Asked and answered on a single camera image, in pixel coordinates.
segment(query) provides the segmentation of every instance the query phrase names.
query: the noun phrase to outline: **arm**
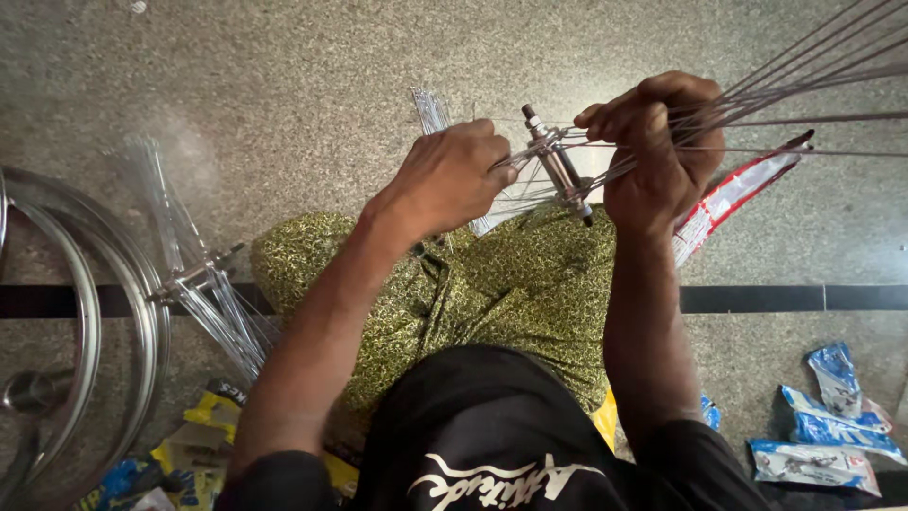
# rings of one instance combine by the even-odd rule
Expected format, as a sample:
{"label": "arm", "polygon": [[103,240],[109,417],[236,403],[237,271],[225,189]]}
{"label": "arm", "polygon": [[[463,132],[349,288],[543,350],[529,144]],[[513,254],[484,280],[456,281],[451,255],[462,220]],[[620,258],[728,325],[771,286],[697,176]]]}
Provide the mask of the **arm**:
{"label": "arm", "polygon": [[[697,105],[686,115],[716,117],[704,103],[714,82],[680,72],[644,80],[575,120],[591,140],[617,143],[613,165],[633,156],[637,168],[606,186],[606,210],[617,229],[603,357],[618,418],[635,453],[652,433],[677,419],[703,420],[694,358],[681,320],[671,236],[678,216],[703,194],[720,151],[675,151],[668,107]],[[721,147],[712,130],[691,146]]]}
{"label": "arm", "polygon": [[484,215],[517,171],[489,120],[423,136],[373,197],[340,252],[311,286],[242,411],[230,477],[256,458],[321,451],[321,431],[350,379],[362,327],[397,260],[427,235]]}

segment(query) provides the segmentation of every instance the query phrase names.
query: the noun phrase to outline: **blue and white package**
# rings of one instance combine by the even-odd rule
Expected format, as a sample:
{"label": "blue and white package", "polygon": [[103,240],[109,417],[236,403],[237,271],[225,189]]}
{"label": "blue and white package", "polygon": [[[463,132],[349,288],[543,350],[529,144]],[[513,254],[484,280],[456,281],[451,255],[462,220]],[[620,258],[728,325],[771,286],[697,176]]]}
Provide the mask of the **blue and white package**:
{"label": "blue and white package", "polygon": [[876,433],[847,422],[826,417],[815,416],[805,412],[794,412],[797,427],[792,433],[792,440],[802,444],[819,446],[849,446],[871,453],[889,456],[893,460],[908,465],[902,456],[902,450],[889,436]]}
{"label": "blue and white package", "polygon": [[847,486],[881,496],[870,462],[855,449],[751,440],[750,450],[756,481]]}
{"label": "blue and white package", "polygon": [[814,416],[841,421],[851,426],[874,431],[875,433],[881,433],[883,435],[889,433],[893,429],[893,423],[890,422],[889,417],[885,416],[883,410],[879,406],[876,406],[875,410],[873,406],[869,406],[868,409],[863,410],[861,415],[856,419],[849,419],[834,416],[829,413],[823,405],[817,403],[810,396],[800,390],[794,390],[790,386],[782,386],[782,395],[785,396],[785,401],[788,401],[788,404],[791,405],[796,412],[805,412]]}
{"label": "blue and white package", "polygon": [[845,343],[814,351],[807,357],[807,364],[816,373],[827,410],[848,418],[861,415],[861,386],[857,384],[851,353]]}
{"label": "blue and white package", "polygon": [[722,412],[719,411],[716,403],[706,397],[706,394],[700,393],[700,412],[703,413],[703,420],[706,425],[712,427],[715,431],[719,430],[719,421],[722,420]]}

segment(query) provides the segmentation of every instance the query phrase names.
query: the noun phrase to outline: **person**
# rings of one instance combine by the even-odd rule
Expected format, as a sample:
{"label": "person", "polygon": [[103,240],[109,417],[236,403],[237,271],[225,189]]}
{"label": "person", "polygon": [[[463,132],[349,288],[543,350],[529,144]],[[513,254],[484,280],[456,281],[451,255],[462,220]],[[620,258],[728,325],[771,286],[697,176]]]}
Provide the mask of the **person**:
{"label": "person", "polygon": [[[704,193],[721,151],[675,150],[674,113],[709,119],[717,85],[669,72],[575,119],[637,168],[605,188],[617,230],[602,352],[635,464],[612,454],[551,371],[502,346],[430,355],[371,420],[356,509],[766,509],[725,440],[703,423],[679,309],[673,227]],[[692,145],[720,148],[719,130]],[[331,509],[317,457],[382,282],[428,235],[485,214],[517,171],[489,120],[421,137],[363,209],[300,303],[242,411],[217,509]]]}

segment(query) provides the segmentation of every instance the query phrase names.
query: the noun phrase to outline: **speckled floor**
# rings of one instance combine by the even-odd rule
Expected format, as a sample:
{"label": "speckled floor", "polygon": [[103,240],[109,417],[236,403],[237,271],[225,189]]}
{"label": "speckled floor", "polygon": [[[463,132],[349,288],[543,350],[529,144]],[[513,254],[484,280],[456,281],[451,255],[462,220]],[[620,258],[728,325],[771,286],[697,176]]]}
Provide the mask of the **speckled floor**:
{"label": "speckled floor", "polygon": [[[311,210],[355,214],[419,134],[407,87],[450,98],[452,114],[547,119],[640,79],[683,69],[730,85],[842,5],[837,0],[567,2],[7,0],[0,4],[0,162],[64,178],[144,228],[139,201],[100,150],[127,133],[158,137],[173,180],[215,246],[249,241]],[[805,95],[768,117],[895,109],[896,81]],[[498,121],[521,145],[519,123]],[[905,151],[905,123],[824,126],[826,149]],[[729,145],[775,146],[802,130],[737,130]],[[589,155],[587,166],[603,165]],[[744,156],[729,156],[730,170]],[[804,162],[733,215],[681,271],[685,285],[908,284],[908,169],[900,159]],[[147,236],[150,247],[153,240]],[[67,282],[46,244],[13,230],[6,284]],[[238,281],[250,280],[248,266]],[[770,434],[775,387],[811,388],[801,356],[851,345],[869,396],[894,411],[908,368],[908,313],[688,316],[723,432]],[[0,322],[7,356],[40,365],[69,338],[53,322]],[[174,338],[173,376],[143,436],[164,436],[229,363],[191,322]],[[908,447],[908,437],[899,439]],[[0,459],[4,464],[8,458]]]}

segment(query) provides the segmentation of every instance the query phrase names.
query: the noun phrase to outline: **hand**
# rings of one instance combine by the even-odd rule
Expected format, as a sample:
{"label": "hand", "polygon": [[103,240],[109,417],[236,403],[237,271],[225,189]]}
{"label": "hand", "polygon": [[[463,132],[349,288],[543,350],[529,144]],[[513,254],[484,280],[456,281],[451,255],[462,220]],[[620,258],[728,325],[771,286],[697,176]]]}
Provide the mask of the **hand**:
{"label": "hand", "polygon": [[517,180],[512,166],[493,167],[510,153],[488,119],[454,125],[416,140],[394,179],[360,218],[394,225],[406,247],[485,215]]}
{"label": "hand", "polygon": [[605,187],[606,212],[619,234],[671,236],[676,218],[702,196],[722,162],[722,131],[710,130],[683,144],[715,151],[676,150],[673,135],[683,140],[692,131],[673,134],[670,127],[691,115],[696,120],[691,126],[714,123],[721,117],[709,102],[717,97],[716,82],[669,71],[647,78],[610,103],[588,107],[574,119],[577,127],[587,128],[589,140],[618,144],[611,165],[630,155],[637,161],[637,168]]}

